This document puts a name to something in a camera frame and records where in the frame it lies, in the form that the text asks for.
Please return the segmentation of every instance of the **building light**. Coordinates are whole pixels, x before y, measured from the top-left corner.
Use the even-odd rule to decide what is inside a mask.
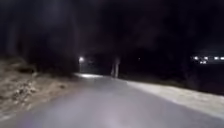
[[[197,56],[194,57],[194,60],[198,60],[199,58]]]
[[[216,57],[214,57],[214,60],[219,60],[219,57],[217,57],[217,56],[216,56]]]
[[[208,57],[207,57],[207,56],[205,56],[205,57],[204,57],[204,59],[205,59],[205,60],[208,60]]]

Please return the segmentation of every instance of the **road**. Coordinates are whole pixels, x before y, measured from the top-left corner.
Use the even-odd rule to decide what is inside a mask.
[[[0,123],[0,128],[224,128],[224,120],[107,77]]]

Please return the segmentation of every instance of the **streetlight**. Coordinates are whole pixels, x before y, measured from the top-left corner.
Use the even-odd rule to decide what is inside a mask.
[[[80,57],[79,57],[79,63],[83,63],[84,61],[85,61],[85,58],[82,57],[82,56],[80,56]]]

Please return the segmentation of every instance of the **lit road surface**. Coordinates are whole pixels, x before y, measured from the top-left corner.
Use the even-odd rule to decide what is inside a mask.
[[[224,120],[179,106],[106,77],[2,122],[1,128],[224,128]]]

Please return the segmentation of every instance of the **paved road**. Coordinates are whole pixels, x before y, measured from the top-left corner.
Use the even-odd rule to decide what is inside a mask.
[[[224,120],[126,85],[95,78],[82,91],[0,124],[1,128],[224,128]]]

